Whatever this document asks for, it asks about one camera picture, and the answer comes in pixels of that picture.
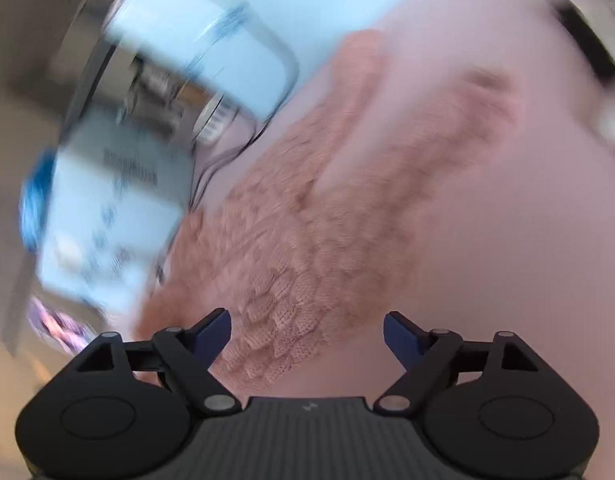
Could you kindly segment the pink knitted sweater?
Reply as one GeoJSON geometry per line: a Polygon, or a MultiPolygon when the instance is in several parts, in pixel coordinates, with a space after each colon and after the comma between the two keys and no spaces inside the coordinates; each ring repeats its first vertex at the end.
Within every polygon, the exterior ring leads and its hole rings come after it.
{"type": "Polygon", "coordinates": [[[509,138],[517,95],[507,75],[468,70],[409,108],[389,141],[347,179],[318,192],[387,68],[380,32],[342,41],[323,101],[254,163],[214,214],[187,214],[166,276],[140,308],[135,337],[188,328],[225,308],[232,336],[212,374],[248,396],[391,306],[414,272],[440,195],[509,138]]]}

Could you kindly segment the left light blue cardboard box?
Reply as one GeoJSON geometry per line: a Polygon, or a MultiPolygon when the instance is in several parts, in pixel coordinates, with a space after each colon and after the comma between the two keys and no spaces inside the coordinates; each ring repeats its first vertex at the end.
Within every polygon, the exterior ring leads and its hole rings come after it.
{"type": "Polygon", "coordinates": [[[130,312],[186,214],[189,151],[90,108],[57,152],[36,276],[59,296],[130,312]]]}

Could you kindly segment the light blue cardboard box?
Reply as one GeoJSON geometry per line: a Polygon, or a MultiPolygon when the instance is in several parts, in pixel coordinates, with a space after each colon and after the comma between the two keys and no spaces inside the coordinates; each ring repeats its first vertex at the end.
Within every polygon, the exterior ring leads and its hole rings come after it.
{"type": "Polygon", "coordinates": [[[398,1],[118,0],[105,34],[265,119],[398,1]]]}
{"type": "Polygon", "coordinates": [[[57,152],[36,276],[59,296],[130,312],[186,214],[189,151],[90,108],[57,152]]]}

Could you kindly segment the blue wet wipes pack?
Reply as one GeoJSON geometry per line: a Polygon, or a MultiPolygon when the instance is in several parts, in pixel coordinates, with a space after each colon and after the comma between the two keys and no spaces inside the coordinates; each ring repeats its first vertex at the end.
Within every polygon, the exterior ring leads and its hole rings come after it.
{"type": "Polygon", "coordinates": [[[22,182],[19,197],[19,233],[23,247],[35,254],[42,240],[48,201],[52,192],[56,151],[42,151],[35,166],[22,182]]]}

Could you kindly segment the right light blue cardboard box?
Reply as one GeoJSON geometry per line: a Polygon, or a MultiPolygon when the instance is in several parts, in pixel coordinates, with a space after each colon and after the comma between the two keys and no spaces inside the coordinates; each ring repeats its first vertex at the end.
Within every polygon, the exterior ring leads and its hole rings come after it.
{"type": "Polygon", "coordinates": [[[398,1],[118,0],[105,34],[265,119],[398,1]]]}

